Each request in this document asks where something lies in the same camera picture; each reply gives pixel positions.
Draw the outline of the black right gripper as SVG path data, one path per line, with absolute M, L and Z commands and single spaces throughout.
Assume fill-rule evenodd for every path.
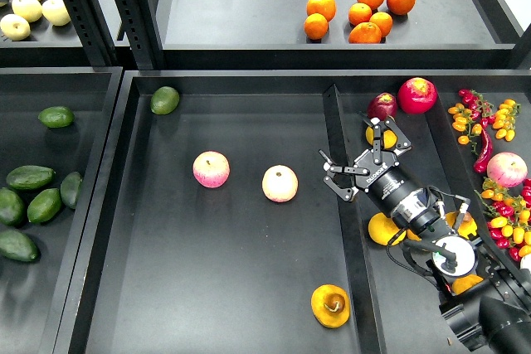
M 364 193 L 386 216 L 403 210 L 416 215 L 422 206 L 427 207 L 426 189 L 398 160 L 412 149 L 411 141 L 391 116 L 380 120 L 358 115 L 373 130 L 372 147 L 363 151 L 353 166 L 337 164 L 320 149 L 324 183 L 346 202 L 354 202 L 358 193 Z

